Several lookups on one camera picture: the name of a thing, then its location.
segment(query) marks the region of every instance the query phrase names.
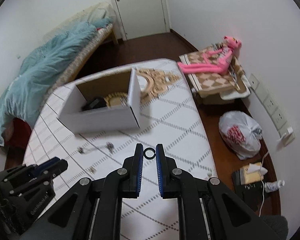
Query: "cardboard box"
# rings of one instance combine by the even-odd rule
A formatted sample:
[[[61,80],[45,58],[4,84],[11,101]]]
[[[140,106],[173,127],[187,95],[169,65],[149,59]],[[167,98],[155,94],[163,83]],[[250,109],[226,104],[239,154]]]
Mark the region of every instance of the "cardboard box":
[[[96,96],[116,92],[128,94],[127,106],[103,107],[82,111],[81,107]],[[140,86],[135,69],[114,73],[74,86],[58,116],[74,134],[139,127]]]

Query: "door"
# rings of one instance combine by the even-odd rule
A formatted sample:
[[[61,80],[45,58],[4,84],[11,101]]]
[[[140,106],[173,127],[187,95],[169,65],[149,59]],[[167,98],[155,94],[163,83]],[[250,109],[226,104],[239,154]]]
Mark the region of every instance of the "door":
[[[127,39],[165,33],[161,0],[116,0]]]

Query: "pink panther plush toy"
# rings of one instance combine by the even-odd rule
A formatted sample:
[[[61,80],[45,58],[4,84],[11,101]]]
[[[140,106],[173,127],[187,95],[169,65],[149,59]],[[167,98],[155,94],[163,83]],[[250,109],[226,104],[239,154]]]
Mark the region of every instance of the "pink panther plush toy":
[[[185,74],[198,73],[198,72],[213,72],[225,75],[227,73],[228,67],[232,60],[233,51],[241,45],[241,41],[236,40],[233,37],[224,36],[224,41],[221,49],[218,50],[208,50],[202,53],[202,58],[205,63],[195,63],[190,65],[185,65],[178,62],[179,67]],[[216,59],[216,63],[212,63],[209,60],[214,54],[219,54]]]

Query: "plastic bottle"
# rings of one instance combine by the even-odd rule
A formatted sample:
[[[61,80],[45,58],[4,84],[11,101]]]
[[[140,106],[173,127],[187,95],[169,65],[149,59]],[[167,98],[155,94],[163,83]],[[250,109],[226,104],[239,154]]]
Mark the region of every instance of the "plastic bottle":
[[[285,184],[284,180],[277,180],[275,182],[266,182],[265,183],[265,192],[273,192],[283,187]]]

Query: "white cardboard box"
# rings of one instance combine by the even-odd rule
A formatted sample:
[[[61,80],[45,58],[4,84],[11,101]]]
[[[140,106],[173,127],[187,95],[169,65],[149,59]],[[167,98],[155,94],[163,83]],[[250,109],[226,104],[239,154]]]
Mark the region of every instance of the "white cardboard box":
[[[82,111],[81,107],[96,96],[115,92],[128,94],[127,106],[103,107]],[[140,86],[135,69],[114,73],[74,86],[58,116],[74,134],[104,130],[140,128]]]

